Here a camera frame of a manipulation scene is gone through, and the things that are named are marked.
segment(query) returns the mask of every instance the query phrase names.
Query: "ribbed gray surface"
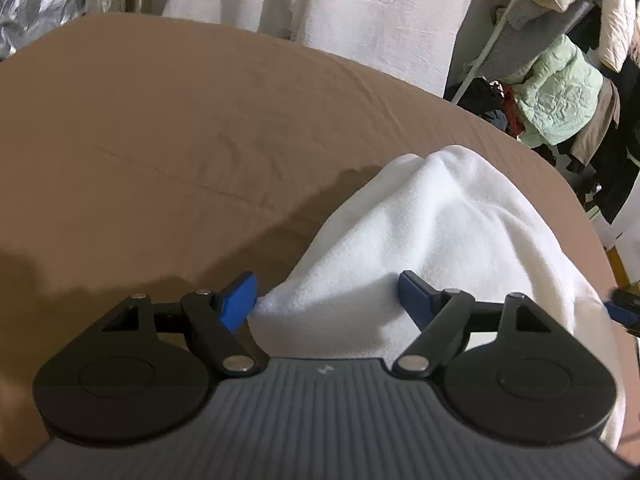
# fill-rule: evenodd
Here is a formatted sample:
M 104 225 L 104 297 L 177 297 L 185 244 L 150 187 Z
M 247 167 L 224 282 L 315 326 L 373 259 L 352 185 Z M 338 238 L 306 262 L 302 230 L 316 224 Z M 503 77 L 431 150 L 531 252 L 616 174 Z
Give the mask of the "ribbed gray surface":
M 30 480 L 622 480 L 630 471 L 593 439 L 529 449 L 478 435 L 428 384 L 396 380 L 377 360 L 290 359 L 225 381 L 164 437 L 125 449 L 56 439 L 21 468 Z

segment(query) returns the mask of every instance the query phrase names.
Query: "blue clip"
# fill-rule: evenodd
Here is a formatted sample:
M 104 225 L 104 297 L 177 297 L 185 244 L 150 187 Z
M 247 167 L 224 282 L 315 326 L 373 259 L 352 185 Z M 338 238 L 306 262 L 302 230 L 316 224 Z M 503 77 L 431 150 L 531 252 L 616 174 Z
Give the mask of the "blue clip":
M 258 299 L 258 279 L 252 272 L 243 272 L 214 297 L 214 309 L 220 321 L 235 333 L 254 309 Z
M 609 317 L 613 321 L 617 321 L 618 323 L 624 325 L 627 328 L 635 325 L 640 322 L 640 316 L 638 314 L 627 310 L 621 306 L 617 306 L 612 301 L 605 301 L 604 306 L 607 307 L 607 311 L 609 313 Z
M 434 300 L 439 297 L 440 293 L 412 270 L 398 276 L 398 300 L 420 331 L 436 317 Z

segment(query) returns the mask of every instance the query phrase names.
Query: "white fleece cloth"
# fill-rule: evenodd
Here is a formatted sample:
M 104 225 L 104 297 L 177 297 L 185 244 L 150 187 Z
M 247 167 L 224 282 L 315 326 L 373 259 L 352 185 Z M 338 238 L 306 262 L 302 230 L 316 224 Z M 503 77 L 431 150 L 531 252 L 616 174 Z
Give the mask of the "white fleece cloth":
M 396 296 L 407 269 L 478 301 L 513 291 L 535 300 L 615 377 L 602 438 L 616 447 L 625 395 L 606 309 L 518 189 L 461 146 L 400 156 L 341 205 L 289 278 L 258 300 L 252 335 L 272 356 L 390 364 L 419 334 Z
M 163 16 L 226 23 L 352 59 L 441 96 L 471 0 L 168 0 Z

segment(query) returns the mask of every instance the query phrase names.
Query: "brown bed sheet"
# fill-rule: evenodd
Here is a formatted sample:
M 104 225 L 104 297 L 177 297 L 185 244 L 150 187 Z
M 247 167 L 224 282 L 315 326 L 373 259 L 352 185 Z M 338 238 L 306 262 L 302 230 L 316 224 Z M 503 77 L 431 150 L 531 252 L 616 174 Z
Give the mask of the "brown bed sheet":
M 0 452 L 14 463 L 46 439 L 34 374 L 101 313 L 134 291 L 173 301 L 247 269 L 269 290 L 403 153 L 475 150 L 601 295 L 615 285 L 542 158 L 338 57 L 230 27 L 94 15 L 0 63 L 0 85 Z M 637 387 L 637 367 L 628 377 Z

